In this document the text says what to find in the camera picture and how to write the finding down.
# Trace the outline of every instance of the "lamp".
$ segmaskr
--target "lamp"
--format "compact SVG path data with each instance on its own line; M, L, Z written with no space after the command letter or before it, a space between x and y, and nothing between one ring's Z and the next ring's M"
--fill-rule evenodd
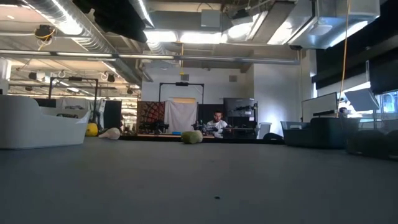
M108 79L107 79L107 81L108 81L108 82L111 82L111 83L113 83L113 82L115 81L115 79L114 79L114 75L113 75L113 74L112 74L112 75L111 75L111 74L109 74L109 75L108 75Z

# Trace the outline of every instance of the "man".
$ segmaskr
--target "man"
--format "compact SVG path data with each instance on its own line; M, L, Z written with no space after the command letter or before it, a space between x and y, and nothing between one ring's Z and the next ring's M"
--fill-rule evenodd
M221 111L215 111L213 120L207 122L208 126L213 126L218 130L213 133L214 137L216 138L222 138L221 133L223 132L223 128L227 126L227 123L223 121L222 118L223 118L223 113Z

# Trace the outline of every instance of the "white backdrop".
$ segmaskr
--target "white backdrop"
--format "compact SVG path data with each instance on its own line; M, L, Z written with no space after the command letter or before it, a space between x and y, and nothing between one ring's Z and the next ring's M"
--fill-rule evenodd
M169 124L168 133L173 131L193 131L192 124L197 120L196 103L175 103L166 101L164 123Z

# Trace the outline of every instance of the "white wall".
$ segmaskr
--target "white wall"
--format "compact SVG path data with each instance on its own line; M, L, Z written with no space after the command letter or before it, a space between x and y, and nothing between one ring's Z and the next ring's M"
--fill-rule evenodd
M299 86L298 65L254 65L254 99L259 103L258 121L272 123L272 133L283 135L281 121L299 121Z
M167 70L147 68L146 71L154 82L142 83L142 101L159 100L160 82L180 82L180 68L168 68ZM184 68L183 71L185 74L190 75L189 83L205 84L204 98L206 104L222 104L223 98L246 97L245 74L241 73L239 69L213 68L208 71L202 68ZM237 75L238 82L229 82L230 75ZM201 103L201 92L201 86L163 85L160 100L165 101L172 97L186 97L196 98Z
M245 91L246 98L254 98L254 65L251 65L246 72Z

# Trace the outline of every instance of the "fluorescent light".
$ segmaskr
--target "fluorescent light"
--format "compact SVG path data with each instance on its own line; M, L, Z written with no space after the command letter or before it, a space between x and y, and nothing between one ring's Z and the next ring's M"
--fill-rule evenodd
M219 44L221 33L184 32L180 41L188 44Z
M289 22L284 22L280 27L276 30L275 34L271 37L267 44L271 45L283 45L289 41L290 36L292 35L293 29L292 25Z
M76 88L68 88L68 90L74 91L75 93L78 93L78 92L79 92L79 89L76 89Z
M73 53L73 52L57 52L59 56L76 56L76 57L112 57L111 54L91 54L91 53Z
M121 54L119 55L121 58L139 58L139 59L160 59L160 60L173 60L173 56L166 56L166 55L126 55Z
M50 55L50 52L28 50L0 50L0 54Z
M351 35L355 34L356 32L360 31L363 27L366 27L368 24L369 24L368 21L362 21L357 24L354 24L353 26L351 26L348 29L347 38L350 37ZM346 32L344 31L334 41L332 41L329 46L332 47L332 46L340 43L341 41L343 41L345 38L346 38Z
M147 36L147 42L149 43L177 41L177 36L174 31L146 30L144 33Z
M231 28L229 28L228 30L228 35L232 38L239 38L242 37L244 35L247 35L248 32L250 32L251 26L253 25L252 22L248 22L245 24L239 24L236 26L232 26Z
M61 85L69 86L69 84L67 84L67 83L64 83L64 82L60 82L60 83L61 83Z

